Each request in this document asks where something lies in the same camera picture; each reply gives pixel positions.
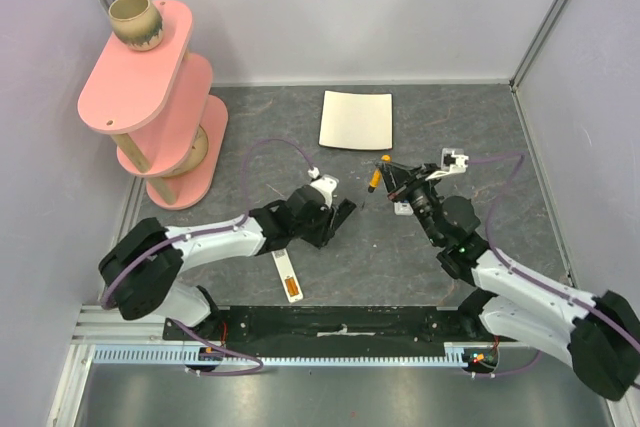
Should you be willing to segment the orange handle screwdriver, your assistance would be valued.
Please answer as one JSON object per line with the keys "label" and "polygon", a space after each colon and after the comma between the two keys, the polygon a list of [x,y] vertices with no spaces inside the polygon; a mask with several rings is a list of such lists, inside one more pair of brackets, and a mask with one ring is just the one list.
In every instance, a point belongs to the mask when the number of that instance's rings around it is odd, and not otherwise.
{"label": "orange handle screwdriver", "polygon": [[[381,161],[388,162],[390,160],[391,160],[391,156],[388,155],[388,154],[385,154],[385,155],[383,155],[381,157]],[[381,174],[380,170],[378,168],[376,168],[374,170],[374,173],[371,176],[371,179],[370,179],[369,183],[368,183],[367,192],[368,193],[373,193],[376,190],[376,188],[379,186],[381,179],[382,179],[382,174]]]}

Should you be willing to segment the white remote control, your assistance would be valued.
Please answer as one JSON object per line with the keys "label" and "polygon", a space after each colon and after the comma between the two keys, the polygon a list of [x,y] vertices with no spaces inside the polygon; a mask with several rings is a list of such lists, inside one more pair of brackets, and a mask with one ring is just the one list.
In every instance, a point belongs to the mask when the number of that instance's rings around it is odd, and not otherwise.
{"label": "white remote control", "polygon": [[[304,294],[303,294],[302,288],[300,286],[300,283],[299,283],[299,281],[297,279],[295,270],[293,268],[293,264],[291,262],[291,259],[289,257],[289,254],[288,254],[287,250],[286,249],[276,250],[276,251],[273,251],[271,253],[271,255],[272,255],[272,258],[274,260],[278,275],[280,277],[280,280],[281,280],[281,283],[282,283],[282,286],[283,286],[283,289],[284,289],[284,292],[285,292],[285,294],[287,296],[288,301],[290,303],[296,303],[296,302],[299,302],[299,301],[303,300],[304,299]],[[286,289],[286,286],[285,286],[285,279],[289,278],[289,277],[294,277],[296,279],[297,283],[298,283],[298,287],[299,287],[299,291],[300,291],[300,294],[298,296],[290,297],[288,295],[288,292],[287,292],[287,289]]]}

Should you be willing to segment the black remote control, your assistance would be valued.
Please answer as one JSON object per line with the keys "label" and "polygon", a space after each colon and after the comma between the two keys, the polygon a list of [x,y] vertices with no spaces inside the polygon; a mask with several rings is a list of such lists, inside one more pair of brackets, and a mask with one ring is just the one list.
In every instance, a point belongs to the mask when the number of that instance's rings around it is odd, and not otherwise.
{"label": "black remote control", "polygon": [[338,206],[332,206],[327,220],[314,234],[313,245],[317,248],[325,247],[356,207],[357,205],[349,199],[342,200]]}

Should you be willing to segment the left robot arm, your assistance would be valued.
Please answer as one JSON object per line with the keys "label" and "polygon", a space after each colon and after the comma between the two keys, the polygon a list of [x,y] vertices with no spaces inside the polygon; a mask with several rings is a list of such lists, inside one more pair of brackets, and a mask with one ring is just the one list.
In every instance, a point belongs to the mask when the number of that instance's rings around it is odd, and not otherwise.
{"label": "left robot arm", "polygon": [[237,257],[257,257],[303,240],[322,248],[354,212],[349,199],[333,203],[335,179],[324,176],[234,219],[195,227],[167,227],[155,217],[139,221],[100,261],[102,307],[127,321],[150,314],[174,318],[198,340],[219,329],[209,295],[177,281],[192,268]]}

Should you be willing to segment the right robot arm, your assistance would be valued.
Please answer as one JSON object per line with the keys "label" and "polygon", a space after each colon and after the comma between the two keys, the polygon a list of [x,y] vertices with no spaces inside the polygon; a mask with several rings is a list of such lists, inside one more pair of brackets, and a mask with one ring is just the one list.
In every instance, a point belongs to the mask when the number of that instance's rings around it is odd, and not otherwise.
{"label": "right robot arm", "polygon": [[468,165],[456,149],[445,150],[439,164],[375,164],[388,199],[410,205],[443,270],[473,287],[472,307],[457,318],[460,333],[525,343],[571,367],[597,395],[621,400],[639,386],[639,318],[630,303],[611,290],[598,296],[563,285],[508,257],[490,233],[479,234],[471,201],[435,189]]}

